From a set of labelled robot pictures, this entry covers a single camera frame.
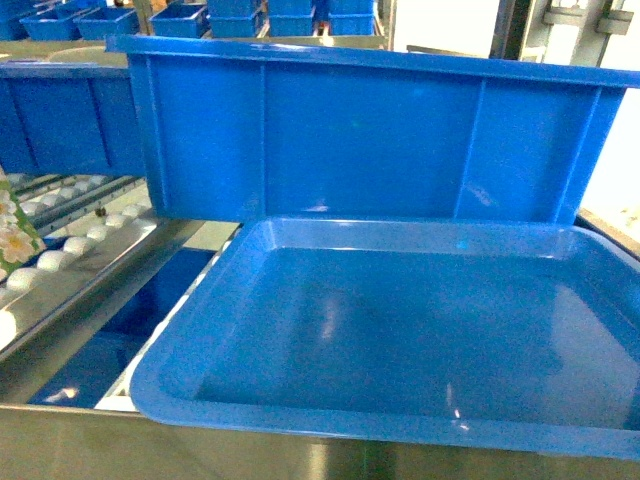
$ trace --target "stacked blue bin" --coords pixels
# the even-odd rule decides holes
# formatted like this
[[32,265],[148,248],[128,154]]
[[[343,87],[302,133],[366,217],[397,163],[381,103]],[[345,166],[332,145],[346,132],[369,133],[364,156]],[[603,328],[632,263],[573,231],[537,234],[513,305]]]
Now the stacked blue bin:
[[160,37],[200,38],[209,29],[207,6],[173,2],[149,19]]
[[311,0],[269,0],[269,24],[272,37],[311,35]]
[[329,0],[332,35],[372,35],[373,0]]
[[0,40],[19,40],[27,36],[20,20],[35,12],[31,0],[0,0]]
[[76,40],[80,38],[80,32],[74,20],[88,11],[75,1],[71,1],[22,18],[20,23],[33,40]]
[[261,0],[208,0],[214,38],[255,37],[262,28]]
[[102,7],[74,20],[85,40],[104,40],[107,35],[135,34],[140,25],[134,8]]

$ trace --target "blue container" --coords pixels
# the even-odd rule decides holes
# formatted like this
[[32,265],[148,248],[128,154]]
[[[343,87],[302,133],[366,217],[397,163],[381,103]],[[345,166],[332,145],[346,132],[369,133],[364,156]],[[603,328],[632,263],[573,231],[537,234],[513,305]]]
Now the blue container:
[[313,33],[313,14],[301,16],[269,15],[272,37],[308,36]]
[[373,15],[373,0],[328,0],[332,15]]
[[211,17],[211,35],[214,38],[255,37],[262,28],[262,13],[256,12],[248,17],[218,18]]
[[75,19],[75,23],[85,40],[104,40],[112,34],[134,34],[140,28],[133,8],[99,8]]
[[80,38],[80,32],[73,21],[86,11],[69,3],[23,18],[20,23],[32,40],[76,40]]
[[368,15],[329,14],[331,35],[373,35],[374,17]]
[[638,262],[573,227],[271,218],[131,395],[176,425],[637,461],[638,291]]
[[200,38],[209,29],[206,5],[174,2],[149,20],[161,37]]
[[0,19],[0,40],[20,40],[26,38],[27,31],[20,23],[20,19],[28,17],[32,13],[33,11],[4,20]]
[[251,17],[262,5],[261,0],[208,0],[209,14],[213,17]]
[[0,20],[10,20],[33,10],[31,0],[0,0]]
[[129,54],[154,206],[182,218],[571,224],[626,87],[640,87],[638,72],[501,60],[107,44]]
[[180,250],[28,403],[95,407],[212,254]]
[[313,2],[314,21],[327,22],[329,21],[329,0],[315,0]]
[[312,9],[311,3],[311,0],[269,0],[269,19],[272,15],[308,15]]
[[0,64],[0,131],[8,173],[144,175],[126,68]]

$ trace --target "white roller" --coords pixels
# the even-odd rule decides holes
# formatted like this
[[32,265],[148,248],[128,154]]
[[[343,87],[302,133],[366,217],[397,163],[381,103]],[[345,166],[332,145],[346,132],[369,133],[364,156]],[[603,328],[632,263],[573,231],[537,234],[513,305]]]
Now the white roller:
[[64,202],[64,197],[62,195],[58,195],[57,193],[48,193],[40,199],[40,203],[46,205],[49,208],[60,205],[62,202]]
[[114,231],[115,228],[109,225],[95,225],[89,229],[87,237],[95,240],[96,242],[101,242]]
[[71,237],[64,242],[62,250],[71,253],[72,255],[80,256],[91,250],[96,243],[97,242],[93,238]]
[[32,217],[47,209],[47,206],[40,202],[24,202],[20,205],[24,213]]
[[122,215],[126,215],[127,217],[137,218],[140,216],[142,212],[147,210],[149,207],[145,207],[144,205],[127,205],[122,211]]
[[89,179],[89,183],[95,187],[99,187],[100,185],[104,185],[107,183],[107,177],[103,177],[102,175],[94,175]]
[[80,190],[75,187],[63,187],[58,192],[58,195],[60,195],[65,200],[71,200],[72,198],[80,195]]
[[0,287],[0,308],[7,305],[11,300],[18,297],[18,292],[9,290],[5,287]]
[[76,182],[73,188],[79,190],[80,193],[87,193],[92,188],[92,185],[86,180],[82,180],[81,182]]
[[112,213],[111,215],[107,216],[104,223],[105,225],[108,225],[110,227],[121,228],[121,227],[124,227],[125,225],[128,225],[132,221],[133,221],[133,218],[129,216],[120,215],[118,213]]
[[33,267],[19,268],[9,275],[7,288],[14,292],[27,292],[48,275],[49,272],[46,270],[39,270]]
[[44,252],[38,258],[38,268],[47,272],[57,272],[62,270],[75,260],[75,255],[62,250],[50,250]]

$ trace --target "metal frame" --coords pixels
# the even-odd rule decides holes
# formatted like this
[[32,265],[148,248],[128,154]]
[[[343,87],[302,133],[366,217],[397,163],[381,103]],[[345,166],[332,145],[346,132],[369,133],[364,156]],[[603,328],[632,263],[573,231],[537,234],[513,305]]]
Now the metal frame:
[[87,213],[102,207],[111,200],[133,190],[144,183],[143,179],[122,177],[106,185],[90,190],[77,198],[68,200],[61,205],[49,208],[31,218],[31,223],[40,235],[47,235],[63,228]]
[[15,326],[0,351],[0,402],[27,402],[202,225],[147,214],[0,310]]

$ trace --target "blue plastic tray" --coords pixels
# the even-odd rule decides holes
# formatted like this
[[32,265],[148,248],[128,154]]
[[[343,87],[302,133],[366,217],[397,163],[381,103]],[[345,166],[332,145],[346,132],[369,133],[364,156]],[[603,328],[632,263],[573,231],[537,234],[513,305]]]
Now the blue plastic tray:
[[313,12],[300,16],[269,15],[272,37],[307,36],[313,33]]
[[8,20],[33,10],[31,0],[0,0],[0,20]]
[[271,218],[132,398],[177,425],[640,460],[638,291],[575,227]]
[[16,15],[8,19],[0,19],[0,40],[20,40],[27,36],[27,31],[20,23],[20,19],[33,14],[33,11]]
[[261,3],[261,0],[207,0],[211,18],[250,17]]
[[262,28],[263,18],[260,12],[247,17],[211,17],[211,35],[215,38],[255,37]]
[[76,40],[80,38],[80,32],[73,21],[86,12],[86,9],[70,2],[25,17],[20,20],[20,23],[24,25],[32,40]]
[[269,0],[269,18],[276,16],[304,16],[311,12],[311,0]]
[[331,35],[373,35],[373,15],[329,14]]
[[373,0],[329,0],[332,15],[373,15]]
[[639,72],[355,49],[132,36],[108,49],[129,55],[158,212],[212,220],[572,223],[640,86]]
[[112,34],[133,34],[140,28],[134,8],[98,8],[74,22],[85,40],[104,40]]
[[7,173],[144,175],[126,68],[0,64],[0,132]]
[[173,2],[149,21],[162,37],[200,38],[209,29],[206,5]]

